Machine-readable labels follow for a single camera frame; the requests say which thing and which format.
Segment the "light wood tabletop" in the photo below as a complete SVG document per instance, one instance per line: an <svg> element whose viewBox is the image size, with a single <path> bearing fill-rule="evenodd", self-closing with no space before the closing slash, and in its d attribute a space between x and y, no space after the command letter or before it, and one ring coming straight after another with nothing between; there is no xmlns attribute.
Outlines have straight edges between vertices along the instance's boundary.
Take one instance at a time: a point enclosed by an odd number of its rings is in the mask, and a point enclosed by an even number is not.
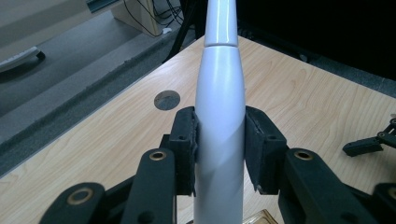
<svg viewBox="0 0 396 224"><path fill-rule="evenodd" d="M396 113L396 100L239 39L247 105L264 111L288 139L321 156L341 181L372 193L396 182L396 150L348 157L344 144L375 136ZM135 174L140 157L170 133L176 112L194 105L203 50L199 39L55 139L0 179L0 223L37 223L55 198L81 182L109 189ZM162 91L179 93L168 111L154 106ZM282 223L277 197L255 193L245 173L244 217L267 209ZM192 198L178 197L178 223L192 220Z"/></svg>

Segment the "white bottle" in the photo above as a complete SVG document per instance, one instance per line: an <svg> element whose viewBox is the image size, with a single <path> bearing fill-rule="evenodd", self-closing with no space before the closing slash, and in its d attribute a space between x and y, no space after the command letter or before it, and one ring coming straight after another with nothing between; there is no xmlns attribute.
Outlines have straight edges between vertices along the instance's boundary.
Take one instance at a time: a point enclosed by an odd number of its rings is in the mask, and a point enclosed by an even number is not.
<svg viewBox="0 0 396 224"><path fill-rule="evenodd" d="M245 110L235 0L209 0L195 102L194 223L242 223Z"/></svg>

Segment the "wooden table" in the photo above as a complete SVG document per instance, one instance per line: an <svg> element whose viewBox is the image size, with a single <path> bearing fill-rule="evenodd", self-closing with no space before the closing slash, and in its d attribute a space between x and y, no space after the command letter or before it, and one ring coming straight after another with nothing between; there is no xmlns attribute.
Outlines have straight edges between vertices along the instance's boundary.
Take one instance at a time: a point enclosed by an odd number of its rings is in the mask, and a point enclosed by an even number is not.
<svg viewBox="0 0 396 224"><path fill-rule="evenodd" d="M53 200L80 182L106 189L134 175L141 155L170 133L176 112L194 105L203 39L122 92L0 180L0 223L37 223ZM264 111L290 147L316 151L339 178L371 193L396 182L396 150L349 158L347 142L374 136L396 100L240 38L247 105ZM180 104L161 111L155 96L177 91ZM192 198L179 197L178 222L192 219ZM255 193L245 175L244 216L266 208L283 222L276 196Z"/></svg>

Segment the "table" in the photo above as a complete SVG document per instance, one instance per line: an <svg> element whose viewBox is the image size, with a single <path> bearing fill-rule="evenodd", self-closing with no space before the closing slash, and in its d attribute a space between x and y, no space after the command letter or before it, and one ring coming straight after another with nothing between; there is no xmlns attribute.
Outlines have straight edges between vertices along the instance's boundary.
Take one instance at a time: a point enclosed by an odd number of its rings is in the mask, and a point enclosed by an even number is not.
<svg viewBox="0 0 396 224"><path fill-rule="evenodd" d="M396 112L396 100L240 38L247 105L264 111L289 147L316 151L339 178L371 193L396 182L396 151L349 158L348 142L374 136ZM134 175L141 155L170 133L176 112L194 105L203 50L199 39L123 91L31 159L0 179L0 223L37 223L54 199L81 182L106 189ZM162 91L177 91L180 104L154 106ZM192 219L192 198L178 197L178 223ZM283 222L276 196L260 196L245 174L244 217L266 208Z"/></svg>

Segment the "floor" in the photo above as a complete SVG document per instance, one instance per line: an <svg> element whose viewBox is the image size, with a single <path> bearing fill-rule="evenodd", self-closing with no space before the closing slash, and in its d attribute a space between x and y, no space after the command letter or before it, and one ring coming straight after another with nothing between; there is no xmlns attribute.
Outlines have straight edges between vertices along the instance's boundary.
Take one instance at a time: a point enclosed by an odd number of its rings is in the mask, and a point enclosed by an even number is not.
<svg viewBox="0 0 396 224"><path fill-rule="evenodd" d="M0 176L159 66L179 25L171 27L171 33L148 37L107 12L39 45L44 61L0 74ZM189 32L185 45L193 39ZM396 81L323 57L310 63L396 97Z"/></svg>

